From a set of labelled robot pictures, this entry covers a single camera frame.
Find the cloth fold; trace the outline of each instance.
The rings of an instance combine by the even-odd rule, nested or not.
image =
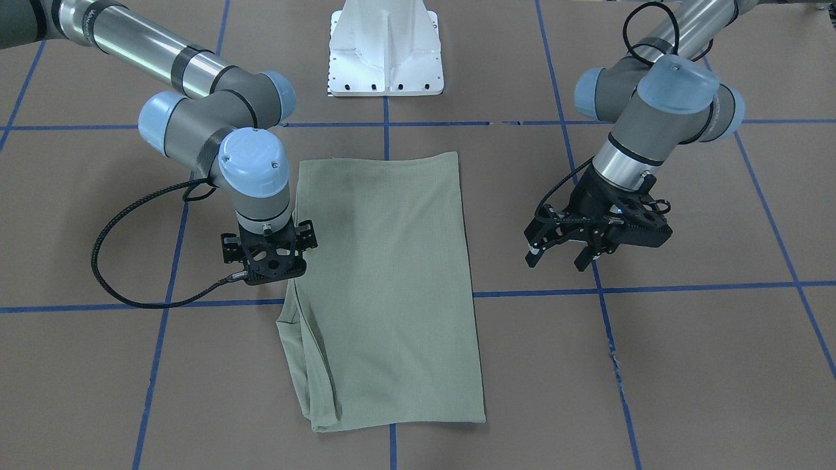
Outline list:
[[[457,153],[303,161],[296,193],[319,246],[276,323],[313,430],[484,422]]]

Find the folded cloth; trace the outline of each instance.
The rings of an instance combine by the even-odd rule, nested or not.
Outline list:
[[[316,432],[484,422],[458,155],[303,161],[319,246],[276,324]]]

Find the white plastic bracket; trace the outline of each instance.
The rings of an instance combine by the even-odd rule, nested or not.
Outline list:
[[[438,95],[438,16],[422,0],[346,0],[331,15],[333,96]]]

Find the light blue joint cap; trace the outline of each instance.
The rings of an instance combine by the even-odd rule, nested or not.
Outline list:
[[[598,120],[595,112],[595,89],[598,87],[598,77],[604,69],[589,69],[584,72],[575,85],[575,109],[582,115]]]
[[[221,141],[217,158],[229,186],[246,196],[275,196],[290,180],[284,146],[267,130],[235,129]]]
[[[293,91],[293,85],[279,72],[260,72],[260,74],[266,75],[278,92],[278,98],[282,103],[282,117],[278,122],[286,120],[296,110],[296,92]]]
[[[163,91],[146,101],[140,111],[140,135],[161,154],[166,155],[166,127],[171,113],[186,97],[173,91]]]
[[[678,55],[662,56],[639,82],[641,99],[674,115],[698,113],[714,100],[720,79],[711,71]]]
[[[727,86],[726,88],[731,91],[731,96],[734,98],[734,115],[731,117],[731,123],[729,124],[728,129],[720,134],[717,139],[725,139],[729,135],[733,134],[734,131],[740,127],[740,124],[743,123],[743,118],[746,115],[746,101],[743,99],[743,95],[731,86]]]

